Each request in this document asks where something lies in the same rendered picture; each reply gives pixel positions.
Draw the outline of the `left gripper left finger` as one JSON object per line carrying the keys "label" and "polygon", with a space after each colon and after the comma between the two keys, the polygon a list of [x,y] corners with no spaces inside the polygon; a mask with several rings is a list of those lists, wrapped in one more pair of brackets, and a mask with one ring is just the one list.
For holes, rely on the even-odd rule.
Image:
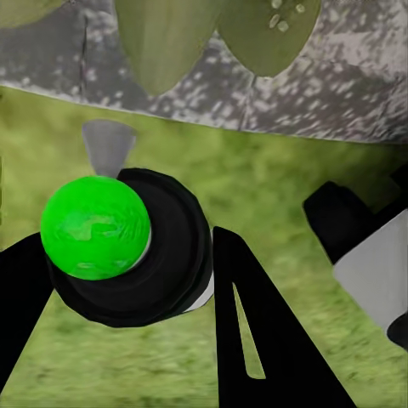
{"label": "left gripper left finger", "polygon": [[54,286],[39,232],[0,252],[0,393]]}

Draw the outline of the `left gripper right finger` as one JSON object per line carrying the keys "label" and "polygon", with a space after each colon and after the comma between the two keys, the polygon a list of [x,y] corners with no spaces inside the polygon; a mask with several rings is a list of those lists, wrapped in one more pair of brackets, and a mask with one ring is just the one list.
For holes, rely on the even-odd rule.
{"label": "left gripper right finger", "polygon": [[[241,236],[212,234],[219,408],[357,408]],[[233,283],[266,379],[247,375]]]}

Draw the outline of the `insectifuge atomizer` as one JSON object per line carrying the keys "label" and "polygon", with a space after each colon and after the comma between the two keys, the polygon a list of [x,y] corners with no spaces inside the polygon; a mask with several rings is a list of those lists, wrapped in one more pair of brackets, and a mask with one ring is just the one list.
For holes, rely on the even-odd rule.
{"label": "insectifuge atomizer", "polygon": [[97,118],[80,131],[95,176],[57,190],[39,231],[66,306],[112,328],[204,306],[214,294],[213,234],[197,198],[174,177],[122,168],[138,138],[131,125]]}

